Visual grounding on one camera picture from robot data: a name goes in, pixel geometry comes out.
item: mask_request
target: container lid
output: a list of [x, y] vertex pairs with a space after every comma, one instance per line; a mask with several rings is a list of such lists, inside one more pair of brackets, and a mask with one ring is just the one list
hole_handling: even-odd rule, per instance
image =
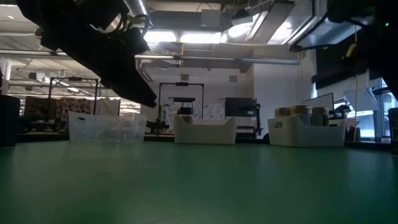
[[329, 108], [325, 108], [325, 107], [314, 107], [314, 108], [312, 108], [312, 113], [313, 113], [313, 114], [324, 114], [324, 115], [329, 115]]
[[193, 109], [192, 108], [180, 108], [178, 109], [179, 115], [192, 115]]
[[290, 114], [312, 114], [312, 107], [307, 105], [291, 106]]
[[275, 116], [290, 116], [290, 108], [276, 108]]

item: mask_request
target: jar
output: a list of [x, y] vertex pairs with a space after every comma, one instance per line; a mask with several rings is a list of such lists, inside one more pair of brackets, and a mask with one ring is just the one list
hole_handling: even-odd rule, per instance
[[312, 108], [312, 125], [329, 127], [329, 109], [324, 107]]
[[193, 124], [192, 108], [180, 108], [177, 111], [177, 115], [179, 115], [187, 124]]
[[290, 108], [276, 108], [275, 117], [280, 118], [284, 116], [290, 116]]
[[312, 124], [312, 107], [307, 105], [295, 105], [290, 107], [290, 115], [301, 119], [304, 125]]

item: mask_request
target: workbench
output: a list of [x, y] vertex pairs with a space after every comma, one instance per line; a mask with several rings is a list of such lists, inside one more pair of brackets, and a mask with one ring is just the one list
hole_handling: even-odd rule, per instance
[[398, 158], [173, 142], [0, 150], [0, 223], [398, 223]]

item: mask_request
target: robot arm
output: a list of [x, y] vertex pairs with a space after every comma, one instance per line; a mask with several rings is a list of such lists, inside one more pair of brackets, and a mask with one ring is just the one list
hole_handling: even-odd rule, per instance
[[[156, 95], [136, 70], [134, 56], [146, 51], [139, 28], [127, 20], [129, 9], [123, 0], [16, 0], [23, 15], [42, 29], [41, 44], [61, 49], [95, 72], [101, 83], [120, 97], [146, 106], [156, 105]], [[117, 28], [102, 33], [121, 15]]]

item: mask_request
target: clear plastic bin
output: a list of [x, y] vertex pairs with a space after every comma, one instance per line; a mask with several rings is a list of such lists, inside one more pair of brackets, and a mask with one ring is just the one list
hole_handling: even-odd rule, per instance
[[71, 141], [138, 142], [144, 140], [147, 117], [142, 114], [123, 118], [69, 111], [68, 116]]

